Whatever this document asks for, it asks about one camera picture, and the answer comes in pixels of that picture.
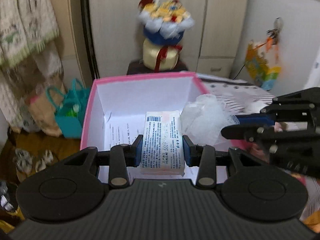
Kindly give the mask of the striped table cloth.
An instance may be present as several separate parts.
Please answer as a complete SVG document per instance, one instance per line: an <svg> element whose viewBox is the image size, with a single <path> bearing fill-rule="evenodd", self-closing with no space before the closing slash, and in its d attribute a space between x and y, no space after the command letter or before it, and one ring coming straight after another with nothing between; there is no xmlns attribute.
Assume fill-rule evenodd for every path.
<svg viewBox="0 0 320 240"><path fill-rule="evenodd" d="M198 74L210 93L222 101L232 113L245 115L259 113L271 104L274 95L244 80ZM319 233L319 179L287 171L300 181L308 191L308 202L300 220L311 230Z"/></svg>

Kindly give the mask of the colourful paper gift bag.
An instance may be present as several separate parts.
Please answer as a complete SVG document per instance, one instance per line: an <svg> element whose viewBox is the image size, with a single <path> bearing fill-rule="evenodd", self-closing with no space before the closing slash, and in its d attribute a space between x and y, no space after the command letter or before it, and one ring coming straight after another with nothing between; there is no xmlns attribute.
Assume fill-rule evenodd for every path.
<svg viewBox="0 0 320 240"><path fill-rule="evenodd" d="M268 37L263 42L250 41L246 51L245 68L256 86L269 91L281 72L278 45Z"/></svg>

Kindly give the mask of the pink cardboard box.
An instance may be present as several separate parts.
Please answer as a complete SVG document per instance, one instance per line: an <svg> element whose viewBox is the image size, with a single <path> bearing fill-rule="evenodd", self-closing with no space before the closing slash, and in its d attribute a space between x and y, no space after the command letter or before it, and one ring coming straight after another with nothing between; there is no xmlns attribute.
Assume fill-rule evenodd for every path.
<svg viewBox="0 0 320 240"><path fill-rule="evenodd" d="M106 77L93 82L80 148L108 151L143 133L147 112L182 111L209 90L193 72Z"/></svg>

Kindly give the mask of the beige wardrobe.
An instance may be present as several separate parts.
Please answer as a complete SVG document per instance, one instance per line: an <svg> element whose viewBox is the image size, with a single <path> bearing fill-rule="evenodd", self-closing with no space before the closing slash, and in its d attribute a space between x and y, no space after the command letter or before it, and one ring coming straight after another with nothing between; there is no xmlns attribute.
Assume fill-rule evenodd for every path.
<svg viewBox="0 0 320 240"><path fill-rule="evenodd" d="M229 77L247 0L89 0L101 77L120 76L148 42L179 43L189 70Z"/></svg>

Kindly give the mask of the flower bouquet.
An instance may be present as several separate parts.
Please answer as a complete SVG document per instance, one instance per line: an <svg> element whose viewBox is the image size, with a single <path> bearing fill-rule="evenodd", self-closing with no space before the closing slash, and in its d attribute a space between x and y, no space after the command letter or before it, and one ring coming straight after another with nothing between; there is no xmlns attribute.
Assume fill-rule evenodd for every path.
<svg viewBox="0 0 320 240"><path fill-rule="evenodd" d="M140 0L138 20L143 26L143 64L155 73L172 70L178 63L184 32L194 20L180 0Z"/></svg>

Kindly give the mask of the teal tote bag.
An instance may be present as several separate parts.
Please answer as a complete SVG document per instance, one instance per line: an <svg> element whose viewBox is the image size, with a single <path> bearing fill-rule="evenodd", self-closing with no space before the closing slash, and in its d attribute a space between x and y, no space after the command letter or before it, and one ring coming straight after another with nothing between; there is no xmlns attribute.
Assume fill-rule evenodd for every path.
<svg viewBox="0 0 320 240"><path fill-rule="evenodd" d="M71 89L66 94L54 86L46 89L47 99L55 108L55 121L65 138L81 138L90 90L78 79L73 79ZM62 102L55 103L51 92L61 96Z"/></svg>

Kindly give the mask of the cream knitted cardigan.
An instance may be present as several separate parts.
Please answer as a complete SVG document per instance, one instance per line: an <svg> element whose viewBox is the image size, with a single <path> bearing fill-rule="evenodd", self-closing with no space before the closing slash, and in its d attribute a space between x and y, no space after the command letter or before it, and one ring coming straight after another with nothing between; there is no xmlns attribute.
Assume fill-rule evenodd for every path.
<svg viewBox="0 0 320 240"><path fill-rule="evenodd" d="M63 75L59 35L50 0L1 0L1 111L16 132L40 130L25 100Z"/></svg>

